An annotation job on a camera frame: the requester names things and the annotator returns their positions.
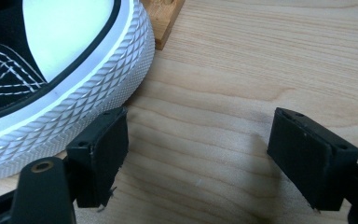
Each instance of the wood grain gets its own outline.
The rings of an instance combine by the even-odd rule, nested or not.
[[[163,50],[185,0],[141,0],[153,26],[156,49]]]
[[[115,197],[78,223],[347,223],[266,150],[277,106],[358,146],[358,0],[188,0],[127,106]]]

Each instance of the wooden table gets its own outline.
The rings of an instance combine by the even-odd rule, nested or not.
[[[346,223],[266,154],[277,106],[358,146],[358,0],[187,0],[128,102],[115,197],[78,223]]]

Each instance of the white rubber sole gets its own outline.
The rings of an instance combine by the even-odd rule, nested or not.
[[[123,1],[122,8],[117,18],[120,13],[130,16],[126,22],[115,22],[124,27],[123,33],[117,34],[114,26],[94,50],[106,51],[110,42],[101,60],[96,63],[90,57],[74,72],[79,74],[69,76],[36,102],[0,118],[0,178],[63,151],[98,115],[121,106],[142,82],[154,56],[153,30],[139,0]],[[114,46],[112,36],[116,37]]]

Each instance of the black and white sneaker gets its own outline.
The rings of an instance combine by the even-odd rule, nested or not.
[[[0,0],[0,178],[121,106],[154,51],[139,0]]]

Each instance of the black plastic jaw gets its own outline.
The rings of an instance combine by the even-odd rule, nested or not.
[[[67,146],[64,160],[26,165],[16,190],[0,197],[0,223],[76,223],[79,207],[106,206],[128,153],[127,109],[106,111]]]
[[[358,220],[357,147],[303,114],[277,108],[268,154],[312,208],[337,211],[347,198]]]

